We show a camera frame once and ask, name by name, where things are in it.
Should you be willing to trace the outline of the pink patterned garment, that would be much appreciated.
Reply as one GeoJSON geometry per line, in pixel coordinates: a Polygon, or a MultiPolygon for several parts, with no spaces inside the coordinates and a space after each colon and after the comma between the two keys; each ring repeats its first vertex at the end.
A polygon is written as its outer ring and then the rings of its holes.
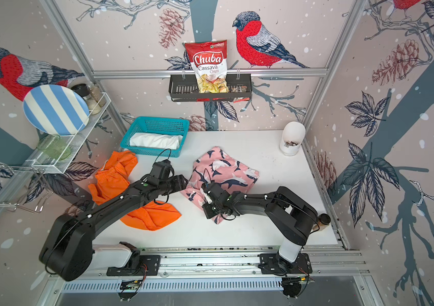
{"type": "Polygon", "coordinates": [[[213,147],[193,163],[191,177],[181,194],[202,209],[205,184],[215,182],[230,194],[236,191],[248,193],[259,177],[258,170],[230,157],[220,147],[213,147]]]}

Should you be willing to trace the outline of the white shorts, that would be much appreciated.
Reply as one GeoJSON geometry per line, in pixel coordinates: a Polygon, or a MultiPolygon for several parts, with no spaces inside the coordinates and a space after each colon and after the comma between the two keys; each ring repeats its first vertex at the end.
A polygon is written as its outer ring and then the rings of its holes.
{"type": "Polygon", "coordinates": [[[177,150],[182,143],[182,135],[157,133],[135,133],[129,140],[130,147],[177,150]]]}

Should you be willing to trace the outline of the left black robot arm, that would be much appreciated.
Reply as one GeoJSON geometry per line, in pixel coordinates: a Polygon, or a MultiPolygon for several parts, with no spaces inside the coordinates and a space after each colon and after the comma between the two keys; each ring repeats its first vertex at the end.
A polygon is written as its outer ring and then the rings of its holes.
{"type": "Polygon", "coordinates": [[[40,251],[45,271],[65,281],[81,276],[93,260],[93,240],[126,214],[139,209],[159,196],[170,196],[186,188],[188,180],[175,175],[166,159],[153,164],[151,172],[130,184],[113,199],[77,217],[59,216],[40,251]]]}

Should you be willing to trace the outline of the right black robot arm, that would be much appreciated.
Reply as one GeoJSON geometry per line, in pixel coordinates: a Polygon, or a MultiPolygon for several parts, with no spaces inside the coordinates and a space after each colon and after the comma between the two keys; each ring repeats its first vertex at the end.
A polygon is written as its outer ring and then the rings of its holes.
{"type": "Polygon", "coordinates": [[[314,207],[287,187],[265,194],[229,193],[221,184],[204,184],[201,189],[206,218],[220,216],[225,220],[241,215],[268,217],[284,237],[279,248],[281,260],[294,263],[309,236],[320,230],[319,215],[314,207]]]}

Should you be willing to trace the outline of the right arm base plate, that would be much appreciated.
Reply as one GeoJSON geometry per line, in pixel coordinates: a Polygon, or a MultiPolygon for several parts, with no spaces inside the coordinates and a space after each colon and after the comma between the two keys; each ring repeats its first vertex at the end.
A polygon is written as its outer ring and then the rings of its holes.
{"type": "Polygon", "coordinates": [[[313,272],[309,255],[299,253],[297,259],[291,263],[278,253],[262,253],[259,256],[260,263],[258,265],[262,274],[272,274],[276,276],[286,276],[288,274],[311,274],[313,272]]]}

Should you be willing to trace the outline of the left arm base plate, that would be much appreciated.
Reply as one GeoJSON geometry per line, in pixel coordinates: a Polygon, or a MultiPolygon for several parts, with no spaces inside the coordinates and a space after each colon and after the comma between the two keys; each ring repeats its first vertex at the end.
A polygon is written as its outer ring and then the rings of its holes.
{"type": "Polygon", "coordinates": [[[156,276],[160,266],[160,255],[136,255],[121,268],[109,267],[107,276],[128,277],[128,276],[156,276]]]}

